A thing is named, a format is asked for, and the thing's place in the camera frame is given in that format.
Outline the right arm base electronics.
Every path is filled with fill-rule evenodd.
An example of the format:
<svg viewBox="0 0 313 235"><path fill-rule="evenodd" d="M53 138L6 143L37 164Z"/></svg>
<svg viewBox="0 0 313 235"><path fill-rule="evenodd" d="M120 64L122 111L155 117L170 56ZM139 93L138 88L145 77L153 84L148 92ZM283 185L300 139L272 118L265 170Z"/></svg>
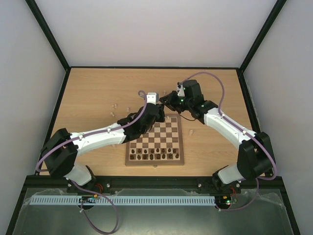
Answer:
<svg viewBox="0 0 313 235"><path fill-rule="evenodd" d="M237 205L241 190L238 188L230 187L230 191L225 195L215 196L215 208L223 211L230 210L233 205Z"/></svg>

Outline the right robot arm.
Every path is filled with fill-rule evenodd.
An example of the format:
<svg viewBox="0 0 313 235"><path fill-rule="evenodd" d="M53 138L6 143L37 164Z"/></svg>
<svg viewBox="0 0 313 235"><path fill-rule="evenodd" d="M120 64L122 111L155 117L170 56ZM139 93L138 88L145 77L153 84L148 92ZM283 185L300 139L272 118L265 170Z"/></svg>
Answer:
<svg viewBox="0 0 313 235"><path fill-rule="evenodd" d="M193 118L219 132L238 150L236 163L225 166L212 175L212 183L217 191L223 192L235 181L254 180L275 169L269 136L243 127L227 116L220 105L205 100L196 80L178 83L175 91L159 100L179 114L189 111Z"/></svg>

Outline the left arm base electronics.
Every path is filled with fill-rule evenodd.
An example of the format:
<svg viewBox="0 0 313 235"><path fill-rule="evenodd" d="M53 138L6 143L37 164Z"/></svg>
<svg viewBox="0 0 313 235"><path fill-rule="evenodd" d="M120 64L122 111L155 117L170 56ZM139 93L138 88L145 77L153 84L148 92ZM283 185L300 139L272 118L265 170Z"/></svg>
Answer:
<svg viewBox="0 0 313 235"><path fill-rule="evenodd" d="M95 184L93 189L98 193L103 192L103 186L99 183ZM100 199L100 197L95 193L93 195L82 196L79 199L79 203L80 203L79 207L81 207L81 205L83 204L82 208L84 210L90 210L91 208L93 208L95 200L98 200L98 199Z"/></svg>

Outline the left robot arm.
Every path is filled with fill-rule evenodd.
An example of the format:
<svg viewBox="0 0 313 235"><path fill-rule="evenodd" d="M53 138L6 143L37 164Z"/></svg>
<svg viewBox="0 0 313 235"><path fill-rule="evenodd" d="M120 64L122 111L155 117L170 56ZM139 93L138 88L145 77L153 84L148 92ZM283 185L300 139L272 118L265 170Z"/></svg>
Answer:
<svg viewBox="0 0 313 235"><path fill-rule="evenodd" d="M137 113L131 113L104 128L73 133L62 128L44 145L42 158L51 178L67 178L79 186L87 187L95 183L95 176L88 166L76 161L77 157L107 145L136 140L156 122L164 121L164 105L147 103Z"/></svg>

